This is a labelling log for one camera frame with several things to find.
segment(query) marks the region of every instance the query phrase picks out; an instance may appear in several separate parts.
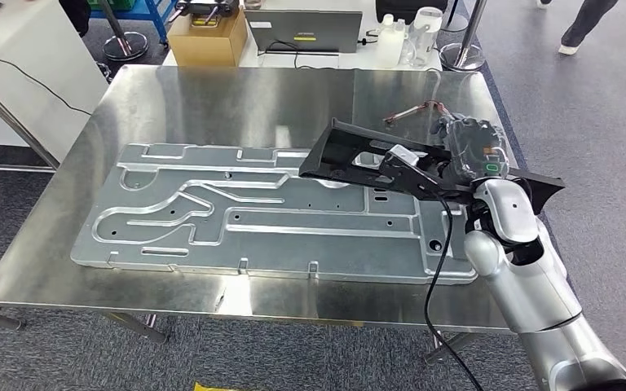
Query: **plastic bottle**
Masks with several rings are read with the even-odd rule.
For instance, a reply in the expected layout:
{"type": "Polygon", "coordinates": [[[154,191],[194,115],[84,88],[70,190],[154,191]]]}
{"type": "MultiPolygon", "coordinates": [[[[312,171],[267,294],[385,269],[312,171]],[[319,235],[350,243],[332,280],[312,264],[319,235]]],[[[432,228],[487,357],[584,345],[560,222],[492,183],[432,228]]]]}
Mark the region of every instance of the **plastic bottle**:
{"type": "Polygon", "coordinates": [[[416,49],[412,66],[423,67],[429,62],[429,53],[433,50],[442,21],[443,12],[438,8],[422,7],[418,10],[409,32],[409,41],[416,49]]]}
{"type": "Polygon", "coordinates": [[[395,24],[393,21],[394,17],[390,14],[382,18],[376,48],[377,65],[381,68],[396,67],[402,54],[405,26],[404,23],[395,24]]]}

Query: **black cord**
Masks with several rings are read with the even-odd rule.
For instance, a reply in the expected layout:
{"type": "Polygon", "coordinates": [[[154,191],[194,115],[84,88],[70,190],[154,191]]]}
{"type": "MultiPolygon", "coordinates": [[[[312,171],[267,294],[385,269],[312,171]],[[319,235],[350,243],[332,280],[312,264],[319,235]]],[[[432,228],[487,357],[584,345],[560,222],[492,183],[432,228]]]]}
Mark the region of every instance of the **black cord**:
{"type": "Polygon", "coordinates": [[[88,116],[91,116],[92,114],[86,112],[85,110],[82,110],[80,108],[75,108],[73,106],[71,106],[70,104],[68,104],[68,102],[66,102],[65,99],[61,98],[58,94],[56,94],[54,91],[51,90],[51,88],[47,87],[44,83],[42,83],[41,81],[35,79],[34,77],[30,76],[27,72],[25,72],[24,70],[20,69],[19,66],[13,64],[10,61],[6,61],[4,59],[0,59],[0,63],[5,63],[8,65],[11,65],[13,68],[17,69],[18,71],[20,71],[20,73],[24,74],[28,79],[30,79],[31,81],[34,81],[35,83],[39,84],[40,86],[42,86],[45,90],[49,91],[50,94],[54,95],[56,98],[58,98],[61,102],[63,102],[67,108],[70,108],[71,110],[75,111],[75,112],[81,112],[83,114],[87,114],[88,116]]]}
{"type": "Polygon", "coordinates": [[[299,47],[294,45],[291,42],[285,42],[285,41],[280,41],[279,39],[276,39],[275,41],[272,41],[272,43],[270,43],[270,45],[267,45],[267,47],[265,48],[264,51],[261,51],[260,53],[258,53],[258,57],[260,57],[261,55],[265,55],[267,53],[272,53],[272,51],[270,51],[270,49],[272,48],[273,45],[275,45],[277,43],[279,43],[280,45],[288,46],[288,47],[290,47],[290,48],[295,50],[294,56],[293,56],[293,67],[298,69],[296,61],[298,59],[299,47]]]}
{"type": "Polygon", "coordinates": [[[477,389],[478,391],[483,391],[483,388],[478,383],[478,380],[476,380],[476,378],[474,377],[474,374],[471,373],[471,370],[466,366],[465,362],[462,361],[462,359],[457,354],[457,352],[454,349],[452,349],[450,345],[447,344],[447,342],[443,339],[443,336],[441,336],[438,333],[438,330],[435,329],[435,326],[433,326],[433,323],[430,321],[430,318],[428,317],[428,304],[430,302],[430,295],[433,294],[433,290],[435,289],[435,284],[438,282],[438,276],[440,275],[440,271],[443,268],[443,263],[445,262],[445,257],[447,256],[447,248],[449,247],[450,239],[452,238],[452,225],[454,223],[454,221],[452,220],[452,212],[450,211],[450,206],[447,204],[445,199],[437,193],[433,193],[433,195],[435,196],[435,198],[438,199],[438,201],[440,201],[440,204],[443,205],[443,209],[445,209],[445,213],[447,213],[448,223],[447,223],[447,235],[445,236],[445,244],[443,245],[443,252],[440,253],[440,260],[438,261],[438,267],[435,268],[435,275],[433,276],[433,279],[430,281],[430,286],[428,287],[428,293],[426,293],[425,295],[425,303],[423,306],[423,316],[425,318],[425,324],[428,326],[428,328],[430,329],[430,332],[435,336],[435,338],[441,344],[443,344],[445,349],[447,349],[450,352],[450,354],[455,359],[455,361],[457,361],[457,363],[460,364],[460,367],[462,367],[466,375],[469,377],[469,380],[471,380],[471,384],[474,385],[474,388],[477,389]]]}

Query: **gray carpet floor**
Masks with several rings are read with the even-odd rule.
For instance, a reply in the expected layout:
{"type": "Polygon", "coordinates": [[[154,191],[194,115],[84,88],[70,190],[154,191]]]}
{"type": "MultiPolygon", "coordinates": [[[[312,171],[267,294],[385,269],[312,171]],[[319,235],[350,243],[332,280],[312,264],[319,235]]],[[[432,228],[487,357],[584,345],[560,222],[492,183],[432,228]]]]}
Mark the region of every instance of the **gray carpet floor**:
{"type": "MultiPolygon", "coordinates": [[[[503,98],[500,114],[507,109],[530,168],[570,186],[547,207],[549,220],[588,316],[626,362],[626,1],[608,15],[621,18],[611,29],[602,24],[576,58],[561,59],[556,41],[578,6],[558,1],[542,15],[533,0],[489,2],[479,38],[503,98]]],[[[151,25],[130,23],[152,34],[151,25]]],[[[89,42],[110,34],[95,26],[86,43],[101,59],[89,42]]],[[[144,63],[161,62],[157,53],[144,63]]],[[[0,256],[48,180],[0,173],[0,256]]],[[[4,390],[189,390],[195,381],[238,389],[470,389],[451,360],[425,364],[422,330],[161,316],[157,326],[171,338],[158,346],[97,314],[5,314],[28,326],[0,329],[4,390]]],[[[485,336],[463,356],[485,389],[535,389],[511,336],[485,336]]]]}

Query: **white bottle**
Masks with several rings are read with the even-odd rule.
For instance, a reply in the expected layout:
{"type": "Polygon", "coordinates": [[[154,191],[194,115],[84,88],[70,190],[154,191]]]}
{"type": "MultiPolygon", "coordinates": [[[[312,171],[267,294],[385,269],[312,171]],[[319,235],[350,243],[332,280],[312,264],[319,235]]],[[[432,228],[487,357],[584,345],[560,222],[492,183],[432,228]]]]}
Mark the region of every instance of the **white bottle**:
{"type": "Polygon", "coordinates": [[[381,68],[394,68],[399,64],[404,44],[404,23],[395,24],[387,17],[388,15],[382,19],[376,47],[377,66],[381,68]]]}

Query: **yellow object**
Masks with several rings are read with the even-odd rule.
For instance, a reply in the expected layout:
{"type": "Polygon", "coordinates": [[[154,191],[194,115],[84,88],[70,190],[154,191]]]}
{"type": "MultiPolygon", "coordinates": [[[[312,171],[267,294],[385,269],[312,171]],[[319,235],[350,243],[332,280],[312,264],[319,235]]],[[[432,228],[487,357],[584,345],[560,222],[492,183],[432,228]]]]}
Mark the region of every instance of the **yellow object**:
{"type": "Polygon", "coordinates": [[[237,391],[235,389],[214,389],[212,387],[203,387],[196,382],[196,386],[193,387],[193,391],[237,391]]]}

